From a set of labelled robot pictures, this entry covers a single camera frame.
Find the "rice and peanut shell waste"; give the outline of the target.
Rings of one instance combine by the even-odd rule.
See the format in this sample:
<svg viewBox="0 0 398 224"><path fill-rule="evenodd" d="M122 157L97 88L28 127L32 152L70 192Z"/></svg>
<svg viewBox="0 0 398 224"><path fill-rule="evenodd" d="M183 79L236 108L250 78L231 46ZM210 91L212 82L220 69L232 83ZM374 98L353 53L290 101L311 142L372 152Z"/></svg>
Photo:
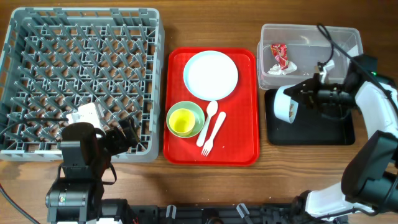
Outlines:
<svg viewBox="0 0 398 224"><path fill-rule="evenodd" d="M291 103L289 107L289 117L292 118L295 114L294 104Z"/></svg>

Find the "red snack wrapper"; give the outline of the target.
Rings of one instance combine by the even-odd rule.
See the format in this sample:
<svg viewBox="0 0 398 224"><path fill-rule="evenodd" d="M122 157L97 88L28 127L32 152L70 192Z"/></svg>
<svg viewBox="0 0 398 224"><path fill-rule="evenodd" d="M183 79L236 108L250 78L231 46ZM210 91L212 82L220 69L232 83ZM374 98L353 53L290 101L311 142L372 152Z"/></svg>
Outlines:
<svg viewBox="0 0 398 224"><path fill-rule="evenodd" d="M287 46L285 44L272 44L271 52L274 58L279 63L281 70L284 70L289 66L289 59L287 56Z"/></svg>

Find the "white plastic fork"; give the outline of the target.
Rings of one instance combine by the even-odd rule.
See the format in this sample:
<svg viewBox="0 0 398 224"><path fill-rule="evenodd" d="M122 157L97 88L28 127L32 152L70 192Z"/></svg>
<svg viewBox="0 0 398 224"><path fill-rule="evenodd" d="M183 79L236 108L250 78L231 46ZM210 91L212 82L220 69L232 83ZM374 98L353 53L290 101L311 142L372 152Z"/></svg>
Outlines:
<svg viewBox="0 0 398 224"><path fill-rule="evenodd" d="M214 139L218 133L218 131L220 130L224 120L226 119L226 113L224 111L220 112L216 123L213 127L213 130L211 132L211 135L209 137L209 139L205 142L204 146L203 146L203 150L201 152L201 154L205 157L207 157L209 155L209 153L211 152L212 148L213 148L213 142Z"/></svg>

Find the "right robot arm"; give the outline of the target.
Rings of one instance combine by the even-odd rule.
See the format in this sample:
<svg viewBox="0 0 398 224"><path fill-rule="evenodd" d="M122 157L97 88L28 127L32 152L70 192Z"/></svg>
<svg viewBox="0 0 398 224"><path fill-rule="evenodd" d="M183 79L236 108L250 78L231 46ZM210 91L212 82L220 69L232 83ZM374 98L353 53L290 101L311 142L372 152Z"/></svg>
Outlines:
<svg viewBox="0 0 398 224"><path fill-rule="evenodd" d="M350 59L342 84L323 82L326 73L321 72L277 90L275 108L287 111L282 121L291 123L300 104L319 111L358 109L368 134L341 182L309 191L303 198L303 223L332 222L358 212L370 217L397 212L397 175L386 170L391 162L397 163L397 90L377 79L376 67L376 58L361 54Z"/></svg>

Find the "white napkin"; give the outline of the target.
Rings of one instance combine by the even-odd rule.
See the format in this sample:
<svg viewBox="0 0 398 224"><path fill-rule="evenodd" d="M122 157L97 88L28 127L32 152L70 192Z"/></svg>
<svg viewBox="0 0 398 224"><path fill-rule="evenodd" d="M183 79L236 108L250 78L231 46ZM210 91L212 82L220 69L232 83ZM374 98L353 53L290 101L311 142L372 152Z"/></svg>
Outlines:
<svg viewBox="0 0 398 224"><path fill-rule="evenodd" d="M287 68L281 69L279 64L275 64L272 68L267 72L270 75L287 75L296 71L297 66L293 62L289 62Z"/></svg>

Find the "light blue plate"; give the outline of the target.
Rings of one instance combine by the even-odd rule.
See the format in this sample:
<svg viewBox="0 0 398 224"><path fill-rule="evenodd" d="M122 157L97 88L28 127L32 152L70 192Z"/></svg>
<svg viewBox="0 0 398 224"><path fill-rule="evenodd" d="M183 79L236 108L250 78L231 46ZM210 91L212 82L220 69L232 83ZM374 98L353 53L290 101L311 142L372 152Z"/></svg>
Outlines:
<svg viewBox="0 0 398 224"><path fill-rule="evenodd" d="M239 72L224 53L206 50L191 57L183 69L183 82L196 98L217 101L230 95L238 84Z"/></svg>

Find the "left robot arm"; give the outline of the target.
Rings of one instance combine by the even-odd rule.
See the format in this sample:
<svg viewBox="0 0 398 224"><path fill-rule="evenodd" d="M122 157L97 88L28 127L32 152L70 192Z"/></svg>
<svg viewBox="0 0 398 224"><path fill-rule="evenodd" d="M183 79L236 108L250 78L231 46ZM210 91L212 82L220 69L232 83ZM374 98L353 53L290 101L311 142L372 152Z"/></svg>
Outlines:
<svg viewBox="0 0 398 224"><path fill-rule="evenodd" d="M49 223L139 223L125 199L102 198L106 169L114 169L111 158L137 146L131 116L119 127L102 131L87 122L68 125L62 131L60 149L63 162L47 192L45 204Z"/></svg>

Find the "light blue bowl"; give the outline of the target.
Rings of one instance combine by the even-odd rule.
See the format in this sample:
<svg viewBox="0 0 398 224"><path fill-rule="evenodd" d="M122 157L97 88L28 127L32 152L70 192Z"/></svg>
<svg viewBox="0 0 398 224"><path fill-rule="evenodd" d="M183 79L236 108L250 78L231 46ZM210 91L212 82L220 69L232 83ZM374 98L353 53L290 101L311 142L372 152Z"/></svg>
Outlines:
<svg viewBox="0 0 398 224"><path fill-rule="evenodd" d="M295 120L299 104L296 101L294 101L292 97L283 94L285 86L281 86L276 92L274 98L274 114L276 118L285 121L289 124L292 124ZM294 109L295 109L295 114L292 118L289 117L289 107L291 103L294 104Z"/></svg>

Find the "white plastic spoon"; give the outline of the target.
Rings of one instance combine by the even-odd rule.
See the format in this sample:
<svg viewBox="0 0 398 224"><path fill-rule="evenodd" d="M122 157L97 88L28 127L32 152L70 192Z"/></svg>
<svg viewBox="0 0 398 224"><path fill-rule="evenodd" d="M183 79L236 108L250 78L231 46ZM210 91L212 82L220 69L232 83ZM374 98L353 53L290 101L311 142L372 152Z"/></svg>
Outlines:
<svg viewBox="0 0 398 224"><path fill-rule="evenodd" d="M206 108L207 117L196 142L198 147L202 147L204 145L211 118L216 114L217 110L218 110L217 101L211 101Z"/></svg>

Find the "yellow cup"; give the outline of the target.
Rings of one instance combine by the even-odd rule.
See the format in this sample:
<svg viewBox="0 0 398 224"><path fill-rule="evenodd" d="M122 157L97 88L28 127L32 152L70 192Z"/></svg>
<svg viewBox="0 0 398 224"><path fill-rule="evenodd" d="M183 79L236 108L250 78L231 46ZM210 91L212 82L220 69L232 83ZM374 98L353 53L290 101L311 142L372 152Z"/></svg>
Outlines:
<svg viewBox="0 0 398 224"><path fill-rule="evenodd" d="M185 108L175 110L169 118L170 128L179 136L188 136L193 131L195 123L195 115Z"/></svg>

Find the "green bowl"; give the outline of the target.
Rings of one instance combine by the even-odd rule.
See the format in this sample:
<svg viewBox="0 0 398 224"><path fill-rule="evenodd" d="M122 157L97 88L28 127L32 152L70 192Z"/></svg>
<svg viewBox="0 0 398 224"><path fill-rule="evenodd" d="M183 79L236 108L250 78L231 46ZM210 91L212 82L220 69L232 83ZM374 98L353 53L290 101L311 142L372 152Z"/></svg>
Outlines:
<svg viewBox="0 0 398 224"><path fill-rule="evenodd" d="M172 131L172 129L169 126L170 115L175 110L181 109L181 108L188 109L188 110L192 111L193 114L195 115L196 123L195 123L195 126L193 128L193 131L188 136L179 136L179 135L177 135L174 131ZM180 101L180 102L174 104L169 109L169 111L167 113L167 117L166 117L166 123L167 123L167 127L168 127L169 131L172 134L174 134L175 136L180 137L180 138L190 138L190 137L193 137L193 136L197 135L201 131L201 129L203 128L204 122L205 122L205 115L204 115L203 110L197 104L195 104L194 102L191 102L191 101Z"/></svg>

